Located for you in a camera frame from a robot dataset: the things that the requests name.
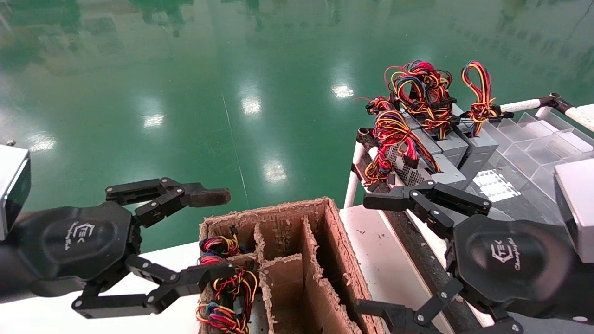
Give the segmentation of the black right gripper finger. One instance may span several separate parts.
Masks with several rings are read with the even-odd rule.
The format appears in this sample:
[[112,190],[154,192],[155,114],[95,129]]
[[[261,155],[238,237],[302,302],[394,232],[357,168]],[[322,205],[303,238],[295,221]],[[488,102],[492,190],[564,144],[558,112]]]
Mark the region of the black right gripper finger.
[[454,221],[441,208],[471,217],[487,215],[491,202],[450,185],[426,180],[417,186],[395,186],[387,193],[367,193],[363,206],[380,211],[412,211],[441,239],[451,239]]

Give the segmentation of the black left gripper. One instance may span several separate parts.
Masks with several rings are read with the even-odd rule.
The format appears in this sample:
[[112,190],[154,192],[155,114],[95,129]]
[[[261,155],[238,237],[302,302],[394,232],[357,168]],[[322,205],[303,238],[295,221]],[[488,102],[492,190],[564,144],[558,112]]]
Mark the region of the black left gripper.
[[[108,186],[94,207],[25,212],[1,242],[2,303],[59,297],[83,290],[72,309],[86,319],[159,314],[179,298],[201,294],[208,283],[235,274],[231,264],[189,266],[179,272],[138,255],[140,228],[151,227],[184,207],[229,203],[227,188],[170,178]],[[135,215],[121,206],[142,203]],[[157,284],[148,294],[106,295],[127,273]]]

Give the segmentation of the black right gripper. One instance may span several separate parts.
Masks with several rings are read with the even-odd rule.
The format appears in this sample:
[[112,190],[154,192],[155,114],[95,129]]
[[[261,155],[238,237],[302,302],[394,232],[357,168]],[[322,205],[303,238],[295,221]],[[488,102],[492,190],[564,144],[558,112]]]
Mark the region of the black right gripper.
[[539,319],[593,320],[593,265],[581,261],[562,226],[475,214],[452,229],[452,253],[457,279],[420,309],[358,299],[355,312],[382,318],[391,334],[440,334],[433,319],[465,286],[463,297],[495,316],[493,325],[466,334],[523,334],[503,309]]

